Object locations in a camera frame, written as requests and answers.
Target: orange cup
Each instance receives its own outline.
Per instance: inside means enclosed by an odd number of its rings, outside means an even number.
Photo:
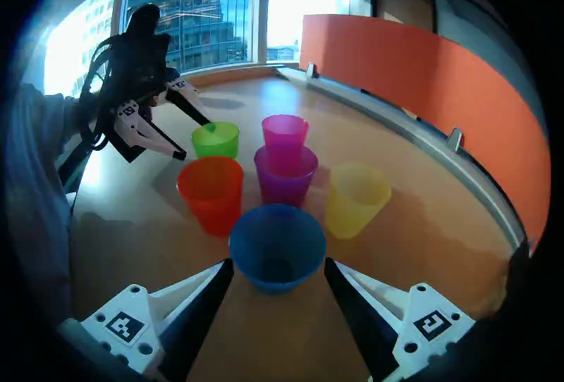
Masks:
[[[193,161],[178,176],[176,187],[203,229],[226,237],[241,215],[243,169],[233,159],[209,156]]]

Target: yellow cup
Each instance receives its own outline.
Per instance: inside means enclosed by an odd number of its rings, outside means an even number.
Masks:
[[[329,171],[325,226],[336,238],[355,237],[388,203],[392,189],[386,176],[370,166],[347,162]]]

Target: green cup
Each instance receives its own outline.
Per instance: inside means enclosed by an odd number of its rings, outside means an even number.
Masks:
[[[236,159],[239,151],[239,128],[229,122],[207,123],[192,133],[192,144],[198,158],[226,156]]]

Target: robotic arm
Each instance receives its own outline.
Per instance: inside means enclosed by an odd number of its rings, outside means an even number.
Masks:
[[[225,259],[152,294],[130,285],[86,320],[64,322],[60,332],[76,347],[91,345],[91,359],[105,357],[98,360],[110,375],[125,364],[131,377],[184,381],[232,276],[233,262]],[[474,325],[426,283],[405,292],[331,258],[325,276],[373,381],[414,376]],[[113,369],[116,360],[121,366]]]
[[[210,122],[194,107],[197,90],[178,71],[166,67],[170,35],[154,34],[159,17],[157,6],[144,5],[131,16],[126,32],[97,47],[80,93],[82,142],[59,168],[63,185],[76,175],[92,150],[103,149],[108,142],[128,162],[146,149],[184,160],[186,152],[142,112],[153,97],[160,104],[174,104],[200,125]],[[102,86],[94,96],[90,88],[100,73],[104,74]],[[92,116],[96,117],[94,130]]]

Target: blue cup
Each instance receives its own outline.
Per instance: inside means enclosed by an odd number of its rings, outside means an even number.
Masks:
[[[280,295],[309,278],[325,257],[325,235],[309,214],[285,204],[253,209],[229,237],[231,257],[262,292]]]

